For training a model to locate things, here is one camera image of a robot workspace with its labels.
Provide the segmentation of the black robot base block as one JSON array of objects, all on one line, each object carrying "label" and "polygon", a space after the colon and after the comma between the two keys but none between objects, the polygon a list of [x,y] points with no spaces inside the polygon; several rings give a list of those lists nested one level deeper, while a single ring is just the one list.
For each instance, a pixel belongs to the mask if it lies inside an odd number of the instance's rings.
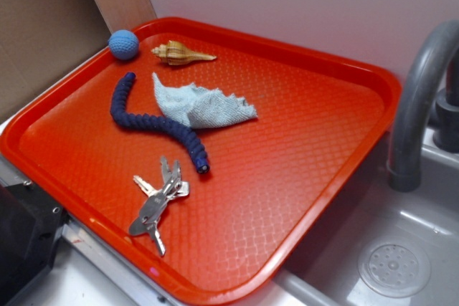
[{"label": "black robot base block", "polygon": [[53,268],[67,212],[38,185],[1,187],[1,304],[16,302]]}]

